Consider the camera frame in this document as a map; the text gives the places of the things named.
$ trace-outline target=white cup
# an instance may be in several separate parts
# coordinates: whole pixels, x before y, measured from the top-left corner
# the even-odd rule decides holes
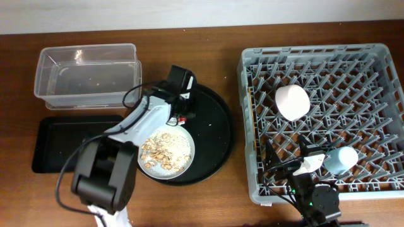
[[[290,121],[303,117],[310,110],[310,99],[299,85],[278,88],[275,102],[279,112]]]
[[[328,151],[326,156],[329,158],[324,161],[324,167],[335,175],[344,173],[358,162],[355,149],[348,146]]]

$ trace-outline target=gray dish rack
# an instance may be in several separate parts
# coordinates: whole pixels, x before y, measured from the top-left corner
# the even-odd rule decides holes
[[[251,48],[238,72],[244,116],[249,195],[262,206],[285,202],[261,183],[261,152],[269,140],[282,161],[299,155],[297,135],[325,151],[351,146],[358,163],[342,175],[321,167],[313,178],[340,186],[340,200],[404,197],[404,94],[383,44]],[[297,84],[311,108],[289,122],[275,105],[275,91]],[[271,182],[287,195],[286,181]]]

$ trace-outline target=black tray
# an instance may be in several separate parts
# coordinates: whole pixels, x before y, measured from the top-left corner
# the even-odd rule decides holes
[[[32,171],[59,173],[84,139],[103,133],[122,119],[119,115],[44,118],[39,124]],[[72,160],[66,171],[74,171],[75,166],[76,160]]]
[[[222,97],[211,89],[197,84],[196,118],[188,120],[183,127],[190,133],[195,143],[195,157],[191,166],[182,175],[159,180],[174,186],[190,185],[215,174],[229,158],[234,146],[234,118]]]

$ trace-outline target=cereal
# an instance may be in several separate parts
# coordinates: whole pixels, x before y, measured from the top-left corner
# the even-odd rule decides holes
[[[170,128],[159,129],[141,146],[141,160],[146,168],[164,170],[164,175],[183,172],[191,160],[191,147],[184,133]]]

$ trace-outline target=wooden surface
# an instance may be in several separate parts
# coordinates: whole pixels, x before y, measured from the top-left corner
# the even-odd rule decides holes
[[[67,212],[54,200],[57,174],[31,171],[39,122],[53,115],[119,113],[50,111],[34,97],[33,81],[44,47],[133,43],[143,66],[143,80],[164,79],[172,64],[192,70],[228,103],[235,117],[236,144],[228,162],[214,176],[188,187],[169,187],[137,173],[128,204],[135,226],[242,226],[299,220],[290,205],[261,207],[248,196],[244,127],[236,66],[243,49],[293,45],[384,43],[396,70],[404,75],[404,21],[320,23],[119,32],[50,33],[0,36],[0,226],[95,226],[93,217]],[[69,192],[62,199],[80,205]],[[402,226],[404,200],[341,202],[340,221],[371,226]]]

